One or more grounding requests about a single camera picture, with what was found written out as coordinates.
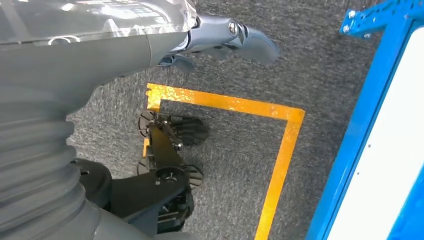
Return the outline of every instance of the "yellow tape line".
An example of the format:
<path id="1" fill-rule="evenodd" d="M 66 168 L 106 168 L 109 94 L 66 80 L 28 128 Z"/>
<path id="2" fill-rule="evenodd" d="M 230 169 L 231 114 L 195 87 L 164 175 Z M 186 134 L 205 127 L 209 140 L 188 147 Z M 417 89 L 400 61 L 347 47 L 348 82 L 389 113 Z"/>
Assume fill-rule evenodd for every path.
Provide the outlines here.
<path id="1" fill-rule="evenodd" d="M 161 100 L 169 100 L 287 121 L 272 177 L 269 182 L 268 191 L 263 203 L 262 213 L 257 225 L 256 236 L 254 238 L 254 240 L 267 240 L 283 190 L 290 160 L 292 159 L 295 149 L 296 140 L 298 139 L 302 121 L 305 116 L 305 111 L 300 108 L 269 102 L 254 101 L 153 83 L 148 83 L 147 88 L 149 89 L 146 92 L 148 96 L 147 109 L 149 110 L 159 111 L 161 108 Z M 145 156 L 146 146 L 149 144 L 146 141 L 144 143 L 143 156 Z"/>

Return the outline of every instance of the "black mechanical part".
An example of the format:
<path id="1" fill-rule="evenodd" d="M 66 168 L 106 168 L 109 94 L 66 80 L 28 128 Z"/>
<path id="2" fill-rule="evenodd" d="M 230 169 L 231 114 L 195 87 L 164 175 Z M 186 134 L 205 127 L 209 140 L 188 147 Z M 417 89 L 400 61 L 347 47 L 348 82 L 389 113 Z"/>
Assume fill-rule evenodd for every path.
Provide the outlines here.
<path id="1" fill-rule="evenodd" d="M 112 176 L 107 167 L 99 162 L 76 158 L 71 164 L 79 168 L 79 182 L 85 188 L 85 197 L 107 211 L 111 207 Z"/>
<path id="2" fill-rule="evenodd" d="M 137 176 L 112 179 L 101 163 L 76 159 L 71 164 L 80 168 L 87 199 L 99 207 L 151 236 L 180 231 L 194 210 L 191 191 L 202 183 L 203 175 L 195 166 L 183 163 L 177 154 L 178 144 L 190 138 L 190 128 L 200 130 L 202 134 L 192 137 L 199 140 L 206 139 L 209 130 L 197 118 L 175 120 L 152 111 L 143 116 L 139 126 L 146 126 L 140 133 L 149 138 L 150 145 L 138 165 Z"/>
<path id="3" fill-rule="evenodd" d="M 180 231 L 185 220 L 193 213 L 195 204 L 190 188 L 162 206 L 157 220 L 158 233 Z"/>
<path id="4" fill-rule="evenodd" d="M 138 130 L 144 138 L 149 136 L 150 124 L 163 130 L 177 151 L 182 146 L 199 145 L 209 136 L 209 128 L 197 117 L 168 115 L 146 110 L 138 119 Z"/>

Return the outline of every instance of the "blue metal frame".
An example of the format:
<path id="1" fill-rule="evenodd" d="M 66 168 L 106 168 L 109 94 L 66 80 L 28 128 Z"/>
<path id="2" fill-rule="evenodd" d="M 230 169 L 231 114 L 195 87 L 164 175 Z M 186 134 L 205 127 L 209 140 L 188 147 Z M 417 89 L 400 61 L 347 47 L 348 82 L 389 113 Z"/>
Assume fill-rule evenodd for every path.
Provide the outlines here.
<path id="1" fill-rule="evenodd" d="M 347 11 L 340 28 L 342 34 L 358 38 L 368 38 L 370 34 L 382 30 L 384 34 L 315 210 L 306 240 L 327 239 L 406 43 L 411 33 L 420 26 L 424 26 L 424 0 L 391 0 L 363 11 Z M 418 179 L 421 181 L 418 183 L 422 191 L 424 172 Z M 424 197 L 419 192 L 413 190 L 409 199 Z M 403 224 L 401 217 L 410 217 L 413 210 L 420 209 L 421 213 L 424 212 L 424 206 L 419 208 L 416 203 L 412 205 L 408 201 L 404 206 L 393 227 L 391 240 L 406 239 L 399 236 L 405 236 L 405 229 L 412 228 L 410 224 Z"/>

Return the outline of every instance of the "gray carpet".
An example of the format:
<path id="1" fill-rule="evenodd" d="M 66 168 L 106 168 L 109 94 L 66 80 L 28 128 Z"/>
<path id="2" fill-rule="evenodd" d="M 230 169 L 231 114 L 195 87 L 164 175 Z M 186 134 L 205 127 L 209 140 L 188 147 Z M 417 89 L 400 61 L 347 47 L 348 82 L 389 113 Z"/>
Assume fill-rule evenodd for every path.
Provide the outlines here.
<path id="1" fill-rule="evenodd" d="M 288 170 L 270 240 L 301 240 L 378 45 L 338 34 L 347 8 L 375 1 L 200 0 L 199 12 L 231 16 L 267 33 L 281 48 L 272 66 L 232 58 L 191 56 L 190 75 L 150 69 L 98 88 L 70 116 L 69 142 L 78 155 L 104 163 L 114 177 L 135 173 L 143 141 L 136 122 L 146 84 L 205 91 L 302 108 L 302 129 Z M 198 165 L 204 184 L 184 228 L 199 240 L 253 240 L 285 124 L 279 120 L 165 101 L 161 111 L 198 116 L 211 128 L 201 146 L 182 156 Z"/>

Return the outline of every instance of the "white panel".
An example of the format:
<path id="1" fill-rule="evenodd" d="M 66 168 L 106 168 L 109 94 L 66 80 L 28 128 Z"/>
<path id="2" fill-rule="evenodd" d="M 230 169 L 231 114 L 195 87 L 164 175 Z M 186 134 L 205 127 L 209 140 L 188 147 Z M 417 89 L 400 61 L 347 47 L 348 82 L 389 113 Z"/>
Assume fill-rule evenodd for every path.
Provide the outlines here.
<path id="1" fill-rule="evenodd" d="M 405 49 L 328 240 L 386 240 L 424 163 L 424 27 Z"/>

